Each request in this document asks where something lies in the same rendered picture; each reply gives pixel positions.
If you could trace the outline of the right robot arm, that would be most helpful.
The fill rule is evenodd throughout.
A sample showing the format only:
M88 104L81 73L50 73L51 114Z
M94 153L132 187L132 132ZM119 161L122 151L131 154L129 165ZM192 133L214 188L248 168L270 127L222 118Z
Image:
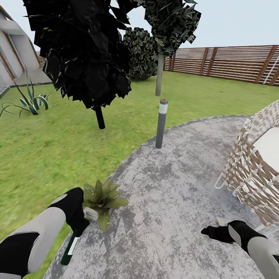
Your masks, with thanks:
M279 245L259 234L245 222L217 217L216 227L208 226L202 234L221 242L238 243L255 262L265 279L279 279Z

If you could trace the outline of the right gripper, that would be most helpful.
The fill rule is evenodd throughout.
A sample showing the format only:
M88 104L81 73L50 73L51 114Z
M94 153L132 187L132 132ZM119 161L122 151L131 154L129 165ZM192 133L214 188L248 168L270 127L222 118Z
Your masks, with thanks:
M225 227L225 226L223 226ZM225 243L229 243L229 244L233 244L233 242L228 241L223 233L222 233L222 229L223 227L212 227L212 226L208 226L207 228L204 228L203 230L201 230L202 234L205 235L209 235L209 238L211 239L215 239L221 242L225 242Z

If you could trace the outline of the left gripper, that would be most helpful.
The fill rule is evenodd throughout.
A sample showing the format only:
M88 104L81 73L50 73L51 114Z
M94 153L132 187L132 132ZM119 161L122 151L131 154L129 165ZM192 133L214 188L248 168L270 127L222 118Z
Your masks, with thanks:
M75 216L75 217L70 217L66 223L71 226L71 229L77 230L79 233L79 236L82 235L83 231L89 226L90 221L88 221L87 219L85 219L84 217L84 213L83 210L82 212Z

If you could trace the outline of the insectifuge atomizer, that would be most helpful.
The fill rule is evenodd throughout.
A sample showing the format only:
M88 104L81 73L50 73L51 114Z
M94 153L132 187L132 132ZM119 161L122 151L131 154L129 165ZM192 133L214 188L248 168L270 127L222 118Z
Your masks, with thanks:
M72 237L69 241L69 244L65 250L65 253L60 261L61 265L68 265L71 261L72 255L76 249L76 246L79 242L80 236L77 230L74 230Z

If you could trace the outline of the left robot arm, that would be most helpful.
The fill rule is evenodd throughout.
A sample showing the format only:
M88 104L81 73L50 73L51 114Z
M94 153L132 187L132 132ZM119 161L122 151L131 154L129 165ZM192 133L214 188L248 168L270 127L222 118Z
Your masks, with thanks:
M37 217L16 229L0 242L0 279L22 279L35 273L46 259L63 225L79 236L98 219L96 211L82 207L83 192L74 188L52 201Z

